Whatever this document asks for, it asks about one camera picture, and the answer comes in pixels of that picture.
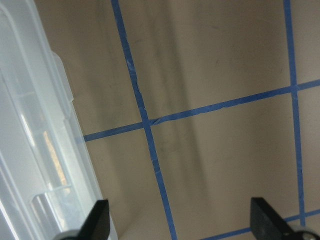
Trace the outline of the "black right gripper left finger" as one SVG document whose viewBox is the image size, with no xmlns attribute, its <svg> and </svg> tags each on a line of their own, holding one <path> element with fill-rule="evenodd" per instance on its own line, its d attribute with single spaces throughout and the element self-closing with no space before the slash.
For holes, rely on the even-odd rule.
<svg viewBox="0 0 320 240">
<path fill-rule="evenodd" d="M 79 230 L 76 240 L 107 240 L 111 232 L 109 201 L 97 200 Z"/>
</svg>

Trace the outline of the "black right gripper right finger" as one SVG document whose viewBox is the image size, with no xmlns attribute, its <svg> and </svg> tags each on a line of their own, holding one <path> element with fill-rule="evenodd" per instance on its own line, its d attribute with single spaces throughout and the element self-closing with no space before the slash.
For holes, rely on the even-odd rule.
<svg viewBox="0 0 320 240">
<path fill-rule="evenodd" d="M 300 239 L 300 233 L 294 231 L 263 197 L 250 200 L 250 229 L 256 240 Z"/>
</svg>

